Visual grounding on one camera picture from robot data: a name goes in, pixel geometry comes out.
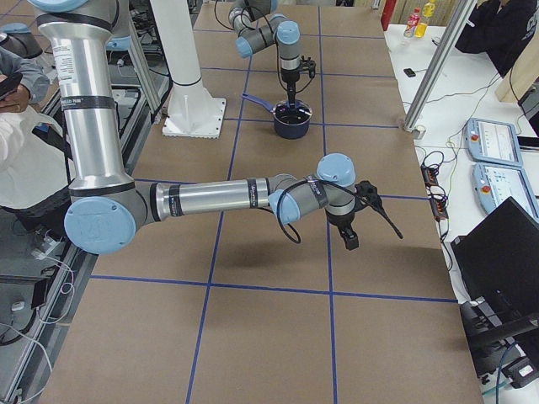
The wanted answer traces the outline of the dark blue saucepan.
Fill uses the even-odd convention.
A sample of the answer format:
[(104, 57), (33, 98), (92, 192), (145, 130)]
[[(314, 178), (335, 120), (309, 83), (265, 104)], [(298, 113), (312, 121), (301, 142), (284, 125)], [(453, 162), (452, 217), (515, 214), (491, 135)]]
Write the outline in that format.
[(286, 100), (273, 104), (247, 93), (243, 93), (242, 98), (262, 106), (272, 115), (275, 133), (281, 138), (300, 139), (309, 130), (312, 108), (299, 99), (291, 105)]

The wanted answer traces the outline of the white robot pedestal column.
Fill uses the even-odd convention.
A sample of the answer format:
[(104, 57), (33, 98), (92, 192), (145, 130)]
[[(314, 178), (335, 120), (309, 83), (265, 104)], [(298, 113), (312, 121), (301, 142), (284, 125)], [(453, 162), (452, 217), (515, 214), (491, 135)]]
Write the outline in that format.
[(218, 138), (227, 101), (205, 88), (187, 2), (163, 1), (154, 15), (173, 81), (163, 134)]

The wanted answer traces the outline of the small black square device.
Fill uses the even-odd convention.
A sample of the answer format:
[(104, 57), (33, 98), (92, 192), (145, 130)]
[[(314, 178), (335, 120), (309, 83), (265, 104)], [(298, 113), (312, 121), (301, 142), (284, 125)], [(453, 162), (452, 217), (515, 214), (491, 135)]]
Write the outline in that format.
[(405, 75), (406, 75), (407, 77), (415, 77), (415, 76), (416, 76), (416, 72), (415, 72), (413, 69), (411, 69), (411, 68), (405, 68), (405, 69), (403, 70), (403, 72), (405, 73)]

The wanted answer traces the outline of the yellow drink bottle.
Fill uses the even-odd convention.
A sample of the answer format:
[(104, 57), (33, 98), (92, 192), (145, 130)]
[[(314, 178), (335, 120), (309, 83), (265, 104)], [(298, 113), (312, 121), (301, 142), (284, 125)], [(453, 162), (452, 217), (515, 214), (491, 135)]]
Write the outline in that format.
[(416, 38), (422, 38), (430, 24), (430, 20), (435, 13), (436, 0), (428, 0), (427, 3), (422, 7), (420, 13), (419, 23), (414, 32)]

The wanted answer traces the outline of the black laptop computer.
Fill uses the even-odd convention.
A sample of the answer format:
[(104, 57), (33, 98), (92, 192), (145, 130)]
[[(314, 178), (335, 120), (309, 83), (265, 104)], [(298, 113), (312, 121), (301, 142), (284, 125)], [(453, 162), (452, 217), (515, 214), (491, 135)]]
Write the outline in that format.
[(470, 298), (496, 311), (538, 312), (538, 222), (512, 197), (451, 242)]

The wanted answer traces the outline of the red plastic bottle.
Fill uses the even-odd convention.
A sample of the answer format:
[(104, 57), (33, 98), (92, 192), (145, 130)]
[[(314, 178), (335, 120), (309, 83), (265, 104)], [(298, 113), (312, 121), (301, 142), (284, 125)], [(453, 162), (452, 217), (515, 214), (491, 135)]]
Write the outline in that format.
[(406, 28), (403, 31), (404, 38), (414, 37), (415, 30), (419, 25), (419, 21), (420, 21), (420, 9), (415, 8), (413, 12), (408, 16)]

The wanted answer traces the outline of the blue teach pendant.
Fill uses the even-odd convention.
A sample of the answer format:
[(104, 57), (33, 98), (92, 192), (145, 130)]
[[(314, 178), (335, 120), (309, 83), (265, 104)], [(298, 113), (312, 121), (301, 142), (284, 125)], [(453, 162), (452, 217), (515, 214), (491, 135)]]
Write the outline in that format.
[(470, 118), (462, 134), (471, 158), (476, 162), (490, 162), (511, 167), (522, 167), (515, 126), (509, 123)]
[(512, 197), (529, 215), (538, 220), (536, 196), (523, 168), (477, 162), (472, 176), (479, 203), (487, 214)]

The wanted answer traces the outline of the person in black white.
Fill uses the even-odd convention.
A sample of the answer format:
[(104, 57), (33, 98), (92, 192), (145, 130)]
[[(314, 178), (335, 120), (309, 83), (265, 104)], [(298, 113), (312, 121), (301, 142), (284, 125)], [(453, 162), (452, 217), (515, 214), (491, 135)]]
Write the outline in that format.
[(34, 105), (50, 81), (36, 63), (1, 49), (1, 80), (19, 73), (17, 89), (1, 101), (1, 208), (24, 227), (45, 227), (65, 237), (64, 217), (71, 204), (61, 137), (37, 127), (45, 116)]

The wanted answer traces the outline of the upper blue teach pendant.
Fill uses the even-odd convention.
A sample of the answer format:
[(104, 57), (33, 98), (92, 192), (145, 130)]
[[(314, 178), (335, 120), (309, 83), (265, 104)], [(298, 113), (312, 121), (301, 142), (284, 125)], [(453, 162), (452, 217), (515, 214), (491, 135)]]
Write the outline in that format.
[(515, 126), (509, 123), (470, 118), (462, 134), (471, 158), (476, 162), (490, 162), (511, 167), (522, 167)]

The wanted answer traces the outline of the glass pot lid blue knob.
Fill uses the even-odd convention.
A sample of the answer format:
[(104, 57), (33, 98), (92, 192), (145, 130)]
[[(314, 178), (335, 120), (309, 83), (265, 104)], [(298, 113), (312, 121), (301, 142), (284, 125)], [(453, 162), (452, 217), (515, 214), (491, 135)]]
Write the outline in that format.
[(312, 108), (299, 99), (295, 105), (289, 105), (287, 101), (280, 101), (274, 107), (274, 116), (278, 120), (286, 122), (309, 120), (312, 116)]

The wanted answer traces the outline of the lower blue teach pendant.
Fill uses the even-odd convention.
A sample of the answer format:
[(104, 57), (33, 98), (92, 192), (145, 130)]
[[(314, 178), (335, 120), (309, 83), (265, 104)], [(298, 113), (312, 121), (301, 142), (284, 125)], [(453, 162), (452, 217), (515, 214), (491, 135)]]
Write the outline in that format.
[(472, 176), (479, 203), (487, 214), (512, 197), (529, 215), (538, 220), (536, 196), (523, 168), (477, 162)]

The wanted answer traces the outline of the aluminium frame post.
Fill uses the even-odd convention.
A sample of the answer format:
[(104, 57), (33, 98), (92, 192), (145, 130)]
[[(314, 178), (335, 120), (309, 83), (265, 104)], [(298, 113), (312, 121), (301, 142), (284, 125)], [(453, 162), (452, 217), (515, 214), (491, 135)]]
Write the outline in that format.
[(446, 26), (444, 34), (440, 38), (440, 43), (427, 67), (424, 78), (414, 95), (413, 101), (402, 123), (402, 127), (405, 131), (410, 132), (415, 140), (420, 140), (423, 137), (421, 130), (417, 128), (419, 116), (436, 85), (451, 50), (455, 46), (455, 43), (460, 37), (464, 26), (476, 5), (477, 2), (475, 0), (465, 0), (458, 3), (455, 12), (452, 14), (450, 21)]

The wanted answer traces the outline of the black orange power strip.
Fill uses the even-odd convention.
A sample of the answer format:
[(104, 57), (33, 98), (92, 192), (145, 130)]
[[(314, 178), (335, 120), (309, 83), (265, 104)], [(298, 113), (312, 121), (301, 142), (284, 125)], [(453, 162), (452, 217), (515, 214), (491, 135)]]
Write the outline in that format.
[(448, 220), (447, 204), (449, 198), (445, 189), (438, 182), (438, 168), (422, 164), (420, 169), (434, 219), (437, 222)]

